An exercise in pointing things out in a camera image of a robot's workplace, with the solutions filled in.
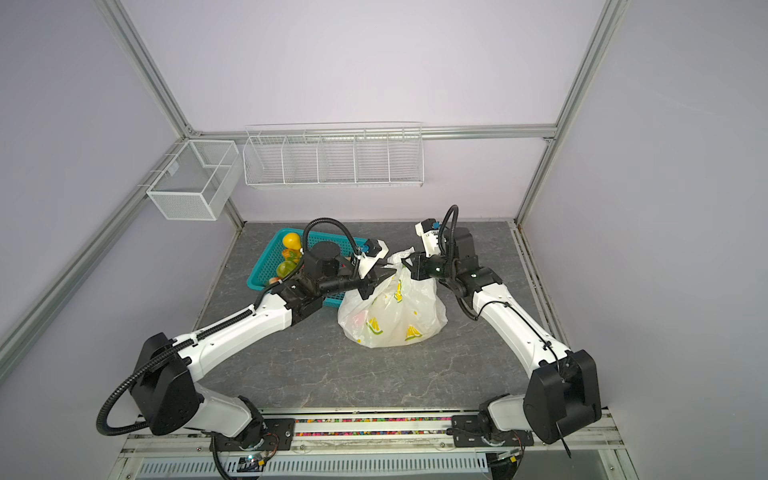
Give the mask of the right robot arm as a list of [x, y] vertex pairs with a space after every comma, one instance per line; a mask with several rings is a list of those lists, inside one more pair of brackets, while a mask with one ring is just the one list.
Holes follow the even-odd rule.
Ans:
[[528, 384], [522, 395], [485, 401], [472, 426], [453, 430], [493, 446], [519, 431], [531, 432], [545, 444], [563, 443], [602, 417], [596, 362], [586, 351], [575, 351], [548, 333], [502, 278], [481, 264], [472, 234], [458, 224], [458, 213], [458, 207], [451, 206], [442, 220], [417, 223], [423, 249], [409, 255], [405, 266], [412, 279], [433, 279], [446, 287], [468, 318], [486, 321], [515, 354]]

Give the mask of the teal plastic basket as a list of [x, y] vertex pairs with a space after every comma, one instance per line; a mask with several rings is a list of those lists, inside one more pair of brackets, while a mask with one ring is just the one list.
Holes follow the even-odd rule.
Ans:
[[304, 238], [302, 229], [281, 229], [268, 242], [264, 252], [252, 268], [247, 280], [247, 286], [251, 290], [263, 291], [269, 287], [267, 286], [268, 280], [277, 277], [276, 268], [284, 261], [281, 254], [285, 249], [282, 238], [289, 232], [296, 232], [301, 236], [302, 249], [300, 251], [304, 265], [301, 267], [302, 272], [298, 273], [294, 280], [302, 280], [305, 284], [310, 282], [327, 284], [336, 278], [345, 279], [352, 276], [355, 271], [355, 255], [361, 252], [361, 247], [367, 241], [358, 237], [349, 240], [344, 234], [324, 233], [315, 230], [311, 230], [307, 238]]

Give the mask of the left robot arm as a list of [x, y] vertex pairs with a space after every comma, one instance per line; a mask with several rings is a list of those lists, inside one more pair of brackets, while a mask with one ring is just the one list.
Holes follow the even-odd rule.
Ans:
[[326, 297], [355, 292], [366, 298], [394, 273], [384, 241], [358, 245], [336, 219], [311, 221], [301, 245], [298, 265], [244, 309], [185, 335], [147, 339], [133, 373], [101, 406], [97, 432], [119, 436], [149, 429], [162, 436], [189, 429], [227, 438], [241, 449], [259, 446], [269, 433], [259, 409], [244, 396], [205, 388], [201, 379], [257, 341], [305, 320]]

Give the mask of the white plastic bag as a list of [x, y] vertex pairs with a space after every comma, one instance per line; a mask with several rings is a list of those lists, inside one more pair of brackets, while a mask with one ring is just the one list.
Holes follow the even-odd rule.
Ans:
[[399, 347], [419, 343], [447, 325], [446, 307], [433, 278], [414, 280], [404, 260], [415, 250], [392, 254], [385, 265], [393, 275], [363, 299], [358, 291], [344, 294], [337, 323], [351, 341], [368, 347]]

